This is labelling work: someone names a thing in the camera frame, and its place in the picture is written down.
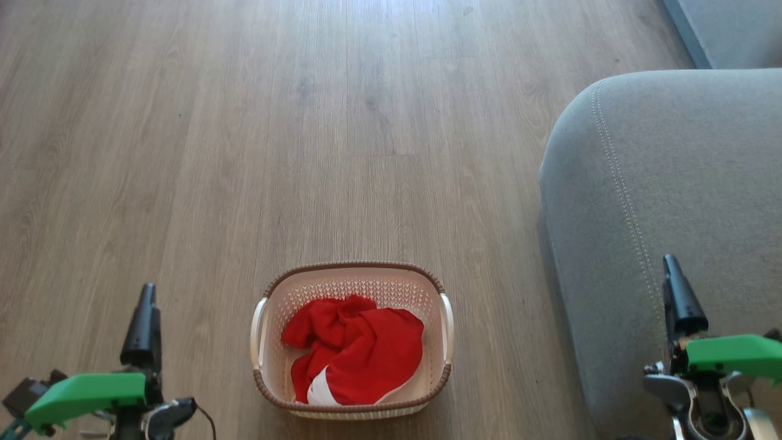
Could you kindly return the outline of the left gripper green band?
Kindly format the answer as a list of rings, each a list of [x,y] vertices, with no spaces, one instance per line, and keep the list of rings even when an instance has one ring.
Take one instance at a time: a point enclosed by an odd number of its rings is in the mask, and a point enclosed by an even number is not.
[[[161,315],[156,285],[142,286],[120,352],[124,368],[109,373],[79,373],[56,381],[23,413],[34,431],[45,434],[68,422],[104,411],[114,416],[111,440],[145,440],[141,421],[164,404]]]

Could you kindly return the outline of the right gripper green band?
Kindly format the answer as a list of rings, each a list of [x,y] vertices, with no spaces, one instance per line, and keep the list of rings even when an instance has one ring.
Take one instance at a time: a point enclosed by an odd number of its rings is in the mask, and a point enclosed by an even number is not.
[[[777,334],[690,337],[706,332],[709,320],[675,255],[664,255],[663,270],[667,340],[673,343],[670,373],[689,378],[702,373],[735,372],[768,379],[774,386],[782,384],[782,337]]]

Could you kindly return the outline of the red and white garment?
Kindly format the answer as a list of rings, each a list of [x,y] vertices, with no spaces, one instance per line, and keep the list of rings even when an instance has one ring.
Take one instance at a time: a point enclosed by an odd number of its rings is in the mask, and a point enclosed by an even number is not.
[[[382,403],[418,370],[424,330],[412,312],[359,295],[305,304],[281,335],[283,345],[304,351],[290,369],[296,403]]]

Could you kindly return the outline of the cream plastic laundry basket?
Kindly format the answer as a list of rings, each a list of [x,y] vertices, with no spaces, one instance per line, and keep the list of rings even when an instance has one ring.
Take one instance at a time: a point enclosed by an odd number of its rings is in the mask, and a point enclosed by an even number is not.
[[[317,298],[355,293],[380,307],[407,309],[422,320],[423,359],[398,392],[373,406],[311,406],[295,402],[290,369],[302,351],[285,348],[285,324]],[[455,322],[449,298],[433,273],[408,263],[355,261],[318,263],[288,270],[272,281],[250,326],[250,359],[258,391],[296,417],[319,420],[380,420],[421,411],[444,390],[455,354]]]

